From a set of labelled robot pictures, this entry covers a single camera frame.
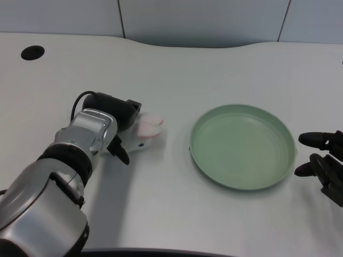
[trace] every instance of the round hole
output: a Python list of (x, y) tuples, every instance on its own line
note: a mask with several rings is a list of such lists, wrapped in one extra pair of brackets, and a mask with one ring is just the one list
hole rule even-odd
[(33, 61), (43, 56), (45, 50), (41, 46), (31, 46), (21, 52), (21, 57), (27, 61)]

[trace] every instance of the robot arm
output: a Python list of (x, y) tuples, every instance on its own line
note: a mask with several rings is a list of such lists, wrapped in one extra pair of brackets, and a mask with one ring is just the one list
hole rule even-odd
[(141, 106), (91, 94), (2, 197), (0, 256), (77, 256), (84, 247), (90, 230), (80, 210), (84, 188), (101, 154), (129, 164), (117, 133), (134, 124)]
[[(310, 132), (299, 136), (303, 145), (328, 150), (331, 155), (343, 161), (343, 133)], [(310, 155), (310, 162), (298, 167), (295, 172), (299, 177), (317, 176), (322, 183), (321, 192), (340, 207), (343, 207), (343, 165), (330, 155), (321, 157)]]

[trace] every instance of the table surface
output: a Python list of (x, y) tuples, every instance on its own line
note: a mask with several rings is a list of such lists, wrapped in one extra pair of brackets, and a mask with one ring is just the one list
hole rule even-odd
[[(188, 150), (195, 120), (242, 103), (279, 117), (294, 138), (342, 129), (343, 46), (260, 43), (166, 48), (105, 36), (0, 34), (0, 189), (69, 123), (83, 91), (141, 102), (165, 119), (151, 148), (127, 167), (103, 158), (85, 190), (86, 249), (170, 248), (241, 257), (342, 256), (343, 210), (317, 178), (287, 177), (258, 192), (208, 180)], [(20, 58), (32, 45), (38, 60)], [(296, 165), (318, 153), (296, 143)]]

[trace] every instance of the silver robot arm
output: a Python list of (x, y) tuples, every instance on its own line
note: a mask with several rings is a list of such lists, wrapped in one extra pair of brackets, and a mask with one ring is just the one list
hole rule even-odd
[[(129, 118), (137, 116), (140, 104), (135, 108)], [(80, 210), (84, 188), (100, 155), (110, 152), (129, 162), (117, 132), (114, 116), (86, 108), (56, 133), (55, 141), (0, 199), (0, 256), (80, 253), (90, 230)]]

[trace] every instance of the green plate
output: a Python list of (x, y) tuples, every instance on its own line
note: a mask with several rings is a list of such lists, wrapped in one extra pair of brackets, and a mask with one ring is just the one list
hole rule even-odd
[(248, 105), (224, 105), (202, 115), (193, 127), (190, 151), (214, 181), (257, 190), (292, 170), (296, 149), (287, 127), (272, 114)]

